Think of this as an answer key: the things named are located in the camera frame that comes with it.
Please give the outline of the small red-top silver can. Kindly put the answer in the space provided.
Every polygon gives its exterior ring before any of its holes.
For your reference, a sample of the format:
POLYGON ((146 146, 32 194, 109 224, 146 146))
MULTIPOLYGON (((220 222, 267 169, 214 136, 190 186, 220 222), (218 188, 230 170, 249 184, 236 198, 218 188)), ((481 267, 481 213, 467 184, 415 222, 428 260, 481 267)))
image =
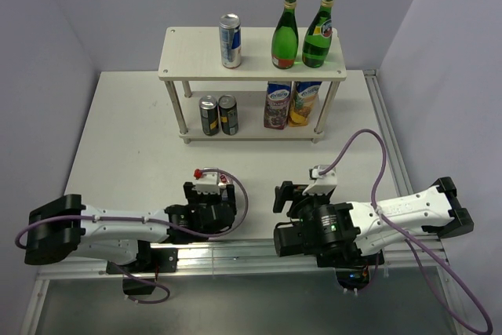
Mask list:
POLYGON ((230 176, 227 173, 224 173, 221 170, 216 171, 217 174, 217 184, 220 189, 220 196, 221 200, 224 200, 224 189, 227 184, 234 184, 233 180, 230 178, 230 176))

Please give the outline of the purple juice carton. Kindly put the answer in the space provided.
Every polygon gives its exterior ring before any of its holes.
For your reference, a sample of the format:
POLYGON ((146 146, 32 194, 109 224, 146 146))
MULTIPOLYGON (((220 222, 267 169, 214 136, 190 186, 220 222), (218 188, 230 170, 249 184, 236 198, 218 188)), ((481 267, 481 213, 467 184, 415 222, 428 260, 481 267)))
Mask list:
POLYGON ((269 81, 267 83, 264 105, 264 126, 266 128, 284 129, 286 127, 291 90, 291 82, 269 81))

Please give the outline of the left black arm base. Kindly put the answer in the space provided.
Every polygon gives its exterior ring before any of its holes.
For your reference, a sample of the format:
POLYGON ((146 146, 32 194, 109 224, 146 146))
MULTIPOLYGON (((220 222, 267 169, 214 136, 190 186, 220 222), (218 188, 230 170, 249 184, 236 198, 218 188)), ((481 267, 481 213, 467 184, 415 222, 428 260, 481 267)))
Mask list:
POLYGON ((136 260, 120 266, 107 262, 108 275, 122 276, 122 292, 125 298, 137 304, 160 304, 170 298, 170 290, 158 281, 161 273, 174 273, 177 268, 178 249, 153 249, 148 242, 139 241, 136 260), (156 300, 145 300, 156 289, 161 289, 165 296, 156 300))

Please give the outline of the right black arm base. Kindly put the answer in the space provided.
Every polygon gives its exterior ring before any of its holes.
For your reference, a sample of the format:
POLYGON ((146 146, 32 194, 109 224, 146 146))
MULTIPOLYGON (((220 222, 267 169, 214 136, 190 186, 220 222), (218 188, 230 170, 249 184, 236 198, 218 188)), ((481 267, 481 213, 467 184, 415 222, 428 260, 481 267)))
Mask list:
POLYGON ((345 260, 339 255, 318 255, 316 257, 318 268, 333 268, 336 281, 343 294, 358 296, 365 288, 369 287, 377 276, 379 267, 384 264, 384 251, 359 257, 354 260, 345 260))

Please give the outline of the black can with yellow label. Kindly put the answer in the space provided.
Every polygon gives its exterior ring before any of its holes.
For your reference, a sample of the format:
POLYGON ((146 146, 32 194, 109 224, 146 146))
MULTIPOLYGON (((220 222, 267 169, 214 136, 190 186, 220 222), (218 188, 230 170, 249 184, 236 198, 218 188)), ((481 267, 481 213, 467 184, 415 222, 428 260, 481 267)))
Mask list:
POLYGON ((198 102, 201 117, 202 131, 206 136, 214 136, 219 133, 218 108, 214 96, 202 96, 198 102))

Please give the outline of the green bottle with yellow label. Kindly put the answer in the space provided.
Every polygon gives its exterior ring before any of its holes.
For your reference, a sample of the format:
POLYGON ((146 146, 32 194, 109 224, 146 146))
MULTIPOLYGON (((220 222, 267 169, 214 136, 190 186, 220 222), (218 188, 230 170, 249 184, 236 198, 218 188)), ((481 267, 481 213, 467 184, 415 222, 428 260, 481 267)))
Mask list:
POLYGON ((328 55, 332 37, 332 7, 334 0, 321 0, 320 7, 304 37, 303 63, 312 68, 321 67, 328 55))

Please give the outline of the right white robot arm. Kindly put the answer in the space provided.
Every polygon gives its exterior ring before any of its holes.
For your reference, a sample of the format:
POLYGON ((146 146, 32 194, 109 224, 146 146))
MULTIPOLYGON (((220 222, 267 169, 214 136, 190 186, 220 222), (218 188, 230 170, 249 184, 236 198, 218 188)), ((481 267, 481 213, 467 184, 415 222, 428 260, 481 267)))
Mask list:
POLYGON ((470 213, 458 201, 450 177, 437 179, 413 195, 369 202, 330 199, 334 188, 285 181, 275 189, 274 213, 291 204, 288 223, 274 229, 275 252, 280 257, 314 256, 320 268, 362 268, 384 262, 386 246, 406 234, 435 234, 441 239, 465 235, 474 229, 470 213))

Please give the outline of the aluminium front rail frame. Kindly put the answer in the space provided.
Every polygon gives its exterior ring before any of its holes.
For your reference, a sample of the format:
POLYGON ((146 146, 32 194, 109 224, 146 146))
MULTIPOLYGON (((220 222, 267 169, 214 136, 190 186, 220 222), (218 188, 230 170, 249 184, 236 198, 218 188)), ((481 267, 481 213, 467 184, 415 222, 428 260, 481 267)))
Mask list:
POLYGON ((267 239, 180 246, 177 269, 160 275, 171 292, 134 304, 122 279, 99 260, 71 258, 39 269, 23 334, 459 334, 442 308, 463 308, 453 283, 431 261, 421 274, 409 249, 385 263, 360 293, 312 257, 277 257, 267 239))

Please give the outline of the aluminium right side rail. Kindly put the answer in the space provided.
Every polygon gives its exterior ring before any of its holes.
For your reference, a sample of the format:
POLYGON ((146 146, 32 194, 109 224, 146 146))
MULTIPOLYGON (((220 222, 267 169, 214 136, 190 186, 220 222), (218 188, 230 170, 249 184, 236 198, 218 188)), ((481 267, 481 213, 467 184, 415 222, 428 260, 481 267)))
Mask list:
POLYGON ((364 70, 363 75, 376 114, 380 133, 387 148, 387 164, 391 170, 396 190, 400 195, 411 195, 413 193, 412 184, 409 180, 409 175, 402 158, 391 118, 380 90, 377 80, 377 71, 364 70))

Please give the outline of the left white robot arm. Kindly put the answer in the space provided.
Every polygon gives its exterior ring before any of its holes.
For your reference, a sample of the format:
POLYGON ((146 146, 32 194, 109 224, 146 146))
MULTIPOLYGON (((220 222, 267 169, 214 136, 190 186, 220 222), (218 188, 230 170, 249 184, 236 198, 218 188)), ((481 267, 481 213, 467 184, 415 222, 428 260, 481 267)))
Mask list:
POLYGON ((21 246, 24 262, 40 266, 74 256, 145 271, 153 261, 154 243, 205 242, 231 230, 237 215, 233 184, 203 191, 186 182, 183 189, 186 204, 138 214, 86 205, 77 194, 53 200, 29 214, 21 246))

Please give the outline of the green bottle with red label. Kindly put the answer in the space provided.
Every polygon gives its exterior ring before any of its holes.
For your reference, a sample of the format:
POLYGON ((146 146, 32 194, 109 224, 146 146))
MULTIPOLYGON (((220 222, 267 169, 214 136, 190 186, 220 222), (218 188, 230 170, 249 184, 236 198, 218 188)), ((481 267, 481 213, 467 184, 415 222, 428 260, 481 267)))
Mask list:
POLYGON ((283 12, 271 42, 271 60, 279 69, 294 65, 299 37, 295 17, 296 0, 284 0, 283 12))

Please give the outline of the white wooden two-tier shelf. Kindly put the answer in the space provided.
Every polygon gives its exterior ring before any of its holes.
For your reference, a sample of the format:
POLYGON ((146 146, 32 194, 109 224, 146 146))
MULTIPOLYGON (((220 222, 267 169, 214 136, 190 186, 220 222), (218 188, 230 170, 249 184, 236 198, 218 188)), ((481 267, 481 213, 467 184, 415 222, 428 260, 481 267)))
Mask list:
POLYGON ((331 103, 347 70, 338 37, 334 37, 326 62, 320 68, 296 60, 286 70, 271 62, 271 27, 243 27, 242 63, 225 68, 220 61, 217 27, 169 27, 158 66, 166 85, 180 137, 185 143, 208 140, 202 131, 198 101, 202 96, 235 96, 238 132, 232 140, 310 140, 323 137, 331 103), (269 81, 321 81, 329 87, 316 103, 307 126, 273 130, 264 127, 265 87, 269 81))

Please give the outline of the blue silver energy drink can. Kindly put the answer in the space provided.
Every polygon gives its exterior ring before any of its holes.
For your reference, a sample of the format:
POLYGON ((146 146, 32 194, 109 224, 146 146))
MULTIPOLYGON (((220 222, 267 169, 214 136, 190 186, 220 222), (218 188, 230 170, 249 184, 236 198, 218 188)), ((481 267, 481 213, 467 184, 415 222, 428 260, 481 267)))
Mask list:
POLYGON ((221 62, 226 68, 237 68, 241 64, 241 22, 234 13, 220 18, 221 62))

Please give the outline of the orange juice carton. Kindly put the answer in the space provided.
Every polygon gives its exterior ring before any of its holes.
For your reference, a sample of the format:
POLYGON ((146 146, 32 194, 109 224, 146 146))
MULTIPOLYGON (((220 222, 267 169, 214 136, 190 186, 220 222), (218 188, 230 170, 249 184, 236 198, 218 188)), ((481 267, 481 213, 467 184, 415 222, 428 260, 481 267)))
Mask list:
POLYGON ((294 82, 293 96, 289 106, 289 126, 298 127, 308 124, 321 84, 321 82, 294 82))

